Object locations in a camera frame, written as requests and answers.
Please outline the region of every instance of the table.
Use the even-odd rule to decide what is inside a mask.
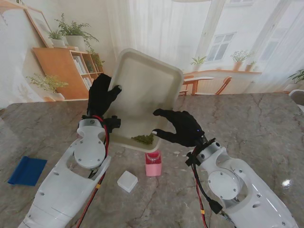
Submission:
[[[87,101],[12,104],[1,115],[1,227],[16,228],[23,220],[39,185],[76,138],[86,106]],[[183,96],[175,110],[189,111],[208,139],[216,137],[231,157],[246,161],[304,227],[304,114],[288,95]],[[202,228],[193,173],[185,164],[190,148],[162,142],[160,150],[162,175],[146,177],[143,152],[110,144],[111,165],[81,227]],[[7,183],[22,156],[47,159],[35,187]],[[117,185],[125,170],[138,177],[131,193]],[[207,173],[199,170],[199,176],[218,200],[207,187]],[[282,186],[286,180],[290,185]],[[204,205],[209,228],[233,228]],[[75,228],[79,216],[67,228]]]
[[[188,78],[184,79],[183,85],[189,85],[192,84],[192,93],[191,95],[195,95],[195,93],[198,91],[199,81],[200,80],[212,80],[213,77],[194,77],[194,78]]]

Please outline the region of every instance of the picture frame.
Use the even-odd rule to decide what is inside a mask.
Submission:
[[[44,17],[42,11],[32,8],[32,7],[27,7],[25,9],[25,12],[33,24],[34,28],[36,29],[37,33],[39,34],[40,38],[42,39],[43,43],[47,48],[53,48],[53,43],[51,39],[48,37],[49,32],[51,32],[51,28],[47,23],[46,18]]]

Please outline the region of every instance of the blue cloth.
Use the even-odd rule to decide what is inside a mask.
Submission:
[[[47,160],[24,156],[11,175],[8,183],[35,186],[46,163]]]

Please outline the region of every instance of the red cable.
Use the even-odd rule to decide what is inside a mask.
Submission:
[[[201,209],[201,210],[204,210],[203,203],[202,203],[202,200],[201,200],[201,197],[200,197],[199,184],[198,184],[198,181],[197,181],[196,178],[195,178],[195,182],[196,182],[196,192],[197,192],[197,194],[198,194],[198,196],[199,196],[199,205],[200,205],[200,209]],[[208,228],[207,223],[206,223],[205,214],[202,214],[202,213],[201,213],[201,218],[202,218],[202,220],[203,220],[204,227],[205,227],[205,228]]]
[[[93,117],[95,117],[96,119],[98,119],[100,122],[103,123],[104,131],[105,131],[105,141],[106,141],[106,145],[105,145],[105,158],[106,158],[107,155],[108,155],[108,147],[109,147],[108,130],[107,130],[106,125],[104,124],[104,120],[103,120],[102,118],[100,118],[100,117],[97,116],[97,115],[93,115]],[[105,177],[105,173],[104,173],[104,174],[102,175],[102,177],[100,178],[98,184],[101,184],[101,182],[103,181],[104,177]],[[79,221],[78,221],[78,224],[77,224],[77,227],[76,227],[76,228],[79,228],[79,227],[80,227],[80,225],[81,225],[81,223],[82,223],[82,221],[83,221],[83,219],[84,219],[84,217],[85,217],[85,215],[86,215],[86,212],[87,212],[87,210],[89,209],[89,206],[91,205],[91,203],[92,203],[92,201],[93,201],[93,199],[94,199],[94,196],[96,195],[98,189],[99,189],[99,187],[96,186],[95,189],[94,189],[94,191],[93,191],[93,193],[92,193],[92,195],[91,195],[90,200],[88,201],[87,205],[85,206],[84,211],[82,212],[82,215],[81,215],[81,217],[80,217],[80,219],[79,219]]]

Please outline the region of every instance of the green plant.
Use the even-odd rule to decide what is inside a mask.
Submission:
[[[53,32],[48,32],[48,37],[51,38],[51,39],[60,39],[60,40],[62,40],[62,35],[61,35],[61,33],[58,30],[53,31]]]
[[[233,61],[235,62],[243,62],[245,59],[249,58],[252,53],[248,53],[248,51],[236,51],[234,52],[231,57],[233,58]]]
[[[85,43],[89,47],[91,47],[89,40],[95,40],[96,42],[99,42],[99,40],[96,37],[93,37],[92,34],[82,30],[84,27],[90,27],[88,23],[78,24],[77,22],[72,21],[72,23],[68,25],[65,21],[64,13],[61,14],[61,20],[55,19],[55,21],[59,22],[59,32],[62,36],[82,36],[85,40]]]
[[[30,83],[42,88],[45,91],[55,93],[55,90],[59,87],[66,87],[68,83],[61,82],[56,76],[41,76],[40,74],[34,74],[36,77],[27,77],[30,79]]]
[[[295,84],[297,84],[300,81],[304,80],[304,69],[302,70],[298,70],[295,74],[290,75],[288,78],[292,78],[292,80],[294,81]]]
[[[90,47],[90,50],[87,51],[89,54],[91,54],[92,56],[92,60],[97,64],[97,66],[102,67],[103,63],[105,61],[101,61],[101,59],[99,58],[99,56],[97,55],[97,53],[94,51],[94,49],[92,47]]]
[[[136,137],[132,137],[131,139],[138,141],[145,145],[153,144],[153,140],[154,140],[152,133],[150,135],[138,135]]]
[[[194,60],[194,62],[190,63],[191,65],[199,65],[199,64],[203,64],[206,61],[206,57],[200,58],[198,57],[198,59],[192,58]]]

